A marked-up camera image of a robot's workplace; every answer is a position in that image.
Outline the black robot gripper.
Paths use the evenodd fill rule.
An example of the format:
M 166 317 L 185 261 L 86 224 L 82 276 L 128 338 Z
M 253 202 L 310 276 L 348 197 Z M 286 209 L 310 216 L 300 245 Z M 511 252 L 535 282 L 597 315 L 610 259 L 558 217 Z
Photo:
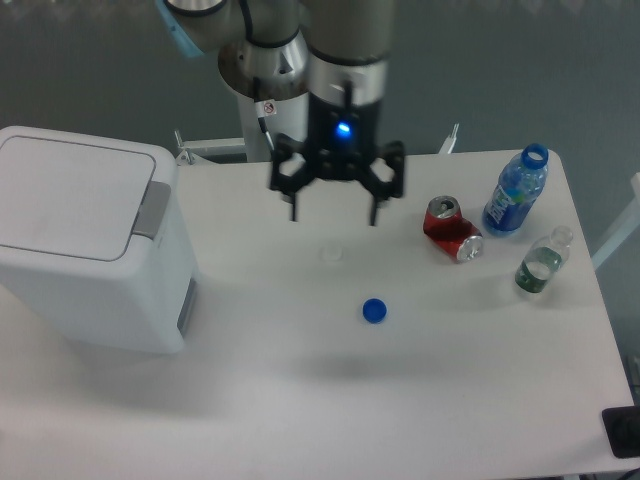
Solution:
M 405 194 L 405 146 L 392 141 L 378 152 L 376 132 L 381 101 L 363 106 L 335 105 L 309 94 L 305 141 L 280 133 L 271 152 L 269 189 L 290 204 L 290 220 L 297 221 L 297 194 L 315 179 L 361 181 L 371 195 L 369 225 L 377 223 L 378 210 Z M 301 160 L 287 173 L 284 165 Z M 374 161 L 379 163 L 374 169 Z

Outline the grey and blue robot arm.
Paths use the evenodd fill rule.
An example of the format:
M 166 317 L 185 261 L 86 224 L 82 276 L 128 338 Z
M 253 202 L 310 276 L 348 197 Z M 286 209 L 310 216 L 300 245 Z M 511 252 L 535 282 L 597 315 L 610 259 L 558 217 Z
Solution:
M 404 194 L 405 148 L 380 146 L 393 1 L 159 1 L 187 57 L 215 51 L 253 114 L 243 121 L 269 187 L 290 204 L 316 180 L 358 182 L 380 205 Z

